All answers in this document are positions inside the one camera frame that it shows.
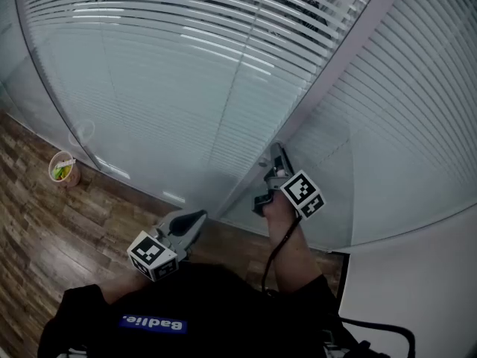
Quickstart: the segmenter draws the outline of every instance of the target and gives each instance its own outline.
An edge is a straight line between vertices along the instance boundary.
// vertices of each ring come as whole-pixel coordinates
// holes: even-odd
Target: black cable
[[[268,270],[270,269],[271,262],[274,260],[274,258],[278,255],[278,252],[280,252],[280,249],[282,249],[282,246],[285,245],[285,243],[290,239],[291,234],[297,227],[298,223],[301,220],[301,215],[298,216],[293,223],[291,223],[290,228],[286,231],[286,234],[284,235],[282,241],[275,247],[275,249],[272,251],[270,254],[270,257],[268,258],[267,265],[265,267],[265,271],[263,272],[262,276],[262,292],[265,293],[265,280],[267,279],[268,275]]]
[[[328,314],[329,317],[335,318],[344,322],[345,324],[351,324],[359,327],[366,327],[368,329],[376,329],[376,330],[385,330],[391,331],[393,333],[398,333],[401,336],[404,336],[408,340],[409,344],[409,351],[408,351],[408,358],[415,358],[416,357],[416,338],[414,334],[405,327],[395,326],[395,325],[388,325],[388,324],[375,324],[373,322],[364,322],[364,321],[356,321],[354,319],[349,318],[342,318],[338,315]]]
[[[266,293],[265,280],[267,279],[268,271],[270,270],[272,261],[278,255],[278,253],[280,252],[282,247],[285,245],[285,243],[288,241],[288,239],[290,239],[290,236],[292,235],[295,228],[298,226],[298,223],[300,223],[301,219],[302,219],[301,216],[298,216],[293,221],[293,223],[291,223],[290,228],[286,231],[286,234],[284,235],[282,241],[275,247],[275,249],[270,254],[270,257],[268,258],[268,261],[267,261],[267,265],[265,267],[265,271],[262,276],[262,292],[263,293]],[[327,316],[330,318],[337,319],[341,322],[344,322],[345,324],[351,324],[351,325],[355,325],[359,327],[366,327],[368,329],[384,330],[384,331],[390,331],[393,333],[401,334],[407,339],[409,344],[408,358],[415,358],[416,356],[416,339],[414,337],[414,334],[409,329],[406,329],[405,327],[388,325],[388,324],[375,324],[373,322],[356,321],[349,318],[342,318],[338,315],[333,315],[333,314],[327,314]]]

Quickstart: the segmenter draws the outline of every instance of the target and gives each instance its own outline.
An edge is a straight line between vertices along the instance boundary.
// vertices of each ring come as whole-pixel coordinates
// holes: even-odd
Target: wrist
[[[130,270],[116,278],[99,283],[98,286],[103,293],[104,300],[108,304],[115,303],[121,297],[141,290],[151,281],[136,270]]]
[[[267,219],[268,234],[272,245],[278,244],[282,241],[294,220],[294,216]]]

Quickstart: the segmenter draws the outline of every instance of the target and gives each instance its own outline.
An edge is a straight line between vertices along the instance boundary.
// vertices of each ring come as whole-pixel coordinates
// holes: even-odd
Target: person
[[[281,193],[264,207],[275,248],[295,220]],[[181,263],[152,283],[139,272],[65,291],[39,358],[241,353],[326,355],[356,340],[331,315],[338,303],[298,225],[274,259],[279,292],[259,292],[220,266]]]

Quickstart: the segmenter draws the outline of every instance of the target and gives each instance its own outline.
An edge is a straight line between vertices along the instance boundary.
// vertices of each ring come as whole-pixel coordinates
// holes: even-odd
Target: glass door
[[[395,0],[287,141],[327,204],[303,228],[336,249],[419,229],[477,202],[476,0]],[[224,221],[247,216],[263,173]]]
[[[0,108],[52,145],[94,166],[43,86],[25,44],[15,0],[0,0]]]
[[[57,109],[96,165],[217,210],[369,0],[17,0]]]

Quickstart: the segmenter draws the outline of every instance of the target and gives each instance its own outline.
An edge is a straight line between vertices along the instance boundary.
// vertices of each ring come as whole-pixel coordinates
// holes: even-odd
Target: sleeve
[[[38,347],[39,358],[57,358],[69,349],[87,351],[99,335],[110,306],[97,285],[65,291],[56,316],[43,330]]]
[[[339,304],[328,286],[328,281],[321,275],[308,283],[303,288],[288,296],[294,307],[308,317],[308,321],[319,325],[321,330],[332,334],[335,344],[345,348],[357,345],[353,335],[344,328],[338,318]]]

